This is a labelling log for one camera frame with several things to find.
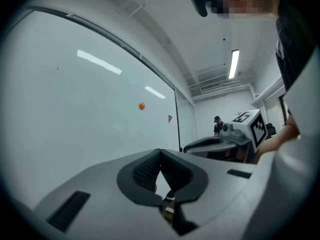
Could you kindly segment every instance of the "ceiling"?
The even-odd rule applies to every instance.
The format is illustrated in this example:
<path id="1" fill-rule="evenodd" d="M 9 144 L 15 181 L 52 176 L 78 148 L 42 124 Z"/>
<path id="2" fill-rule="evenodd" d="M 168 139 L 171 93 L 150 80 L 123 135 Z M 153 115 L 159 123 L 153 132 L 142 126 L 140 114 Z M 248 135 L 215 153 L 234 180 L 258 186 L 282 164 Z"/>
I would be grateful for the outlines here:
<path id="1" fill-rule="evenodd" d="M 232 50 L 240 51 L 232 81 L 246 84 L 267 49 L 275 46 L 270 38 L 275 21 L 268 15 L 219 19 L 209 14 L 203 18 L 190 0 L 110 1 L 119 7 L 118 13 L 133 17 L 152 33 L 179 67 L 193 97 L 202 94 L 200 87 L 228 82 Z"/>

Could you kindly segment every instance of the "black slot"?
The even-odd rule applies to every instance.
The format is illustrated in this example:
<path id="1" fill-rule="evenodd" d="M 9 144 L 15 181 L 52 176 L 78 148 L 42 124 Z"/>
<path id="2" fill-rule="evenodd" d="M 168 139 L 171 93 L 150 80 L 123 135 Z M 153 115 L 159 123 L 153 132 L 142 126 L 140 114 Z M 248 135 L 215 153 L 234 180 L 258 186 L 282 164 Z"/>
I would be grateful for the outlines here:
<path id="1" fill-rule="evenodd" d="M 235 169 L 230 169 L 226 173 L 234 175 L 234 176 L 246 178 L 246 179 L 249 179 L 251 174 L 252 174 L 252 173 L 249 173 L 249 172 L 244 172 L 244 171 L 235 170 Z"/>
<path id="2" fill-rule="evenodd" d="M 66 232 L 77 214 L 88 201 L 90 194 L 76 191 L 62 204 L 47 222 L 61 232 Z"/>

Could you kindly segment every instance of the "whiteboard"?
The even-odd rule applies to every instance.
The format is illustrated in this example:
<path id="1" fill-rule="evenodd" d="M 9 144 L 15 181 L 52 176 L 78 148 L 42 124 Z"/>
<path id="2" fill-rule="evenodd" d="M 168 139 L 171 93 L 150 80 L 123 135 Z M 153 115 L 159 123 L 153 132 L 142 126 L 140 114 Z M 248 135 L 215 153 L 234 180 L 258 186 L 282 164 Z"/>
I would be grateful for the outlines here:
<path id="1" fill-rule="evenodd" d="M 35 11 L 11 31 L 1 57 L 1 164 L 13 196 L 29 207 L 94 164 L 179 150 L 174 90 L 103 36 Z M 163 178 L 157 188 L 169 191 Z"/>
<path id="2" fill-rule="evenodd" d="M 184 148 L 198 140 L 196 113 L 194 106 L 178 89 L 176 89 L 176 104 L 179 118 L 180 146 Z"/>

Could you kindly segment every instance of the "orange ball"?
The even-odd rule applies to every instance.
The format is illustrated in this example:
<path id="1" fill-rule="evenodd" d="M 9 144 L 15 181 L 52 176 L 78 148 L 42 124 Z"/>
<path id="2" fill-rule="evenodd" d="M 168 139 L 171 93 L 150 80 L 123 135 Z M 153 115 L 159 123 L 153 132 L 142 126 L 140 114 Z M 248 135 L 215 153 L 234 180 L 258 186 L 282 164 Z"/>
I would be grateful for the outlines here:
<path id="1" fill-rule="evenodd" d="M 144 110 L 145 107 L 146 107 L 146 105 L 145 105 L 143 102 L 141 102 L 141 103 L 139 104 L 139 108 L 140 108 L 141 110 Z"/>

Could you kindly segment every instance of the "person's arm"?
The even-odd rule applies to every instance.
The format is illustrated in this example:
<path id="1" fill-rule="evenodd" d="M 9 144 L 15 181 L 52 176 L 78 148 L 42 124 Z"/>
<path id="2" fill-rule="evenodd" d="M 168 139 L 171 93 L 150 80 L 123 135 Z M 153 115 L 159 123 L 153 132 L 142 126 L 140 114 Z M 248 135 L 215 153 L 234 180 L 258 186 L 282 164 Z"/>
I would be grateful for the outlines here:
<path id="1" fill-rule="evenodd" d="M 255 154 L 255 161 L 258 162 L 260 157 L 267 152 L 277 151 L 280 146 L 290 140 L 297 138 L 299 130 L 292 115 L 289 114 L 285 127 L 273 138 L 266 139 Z"/>

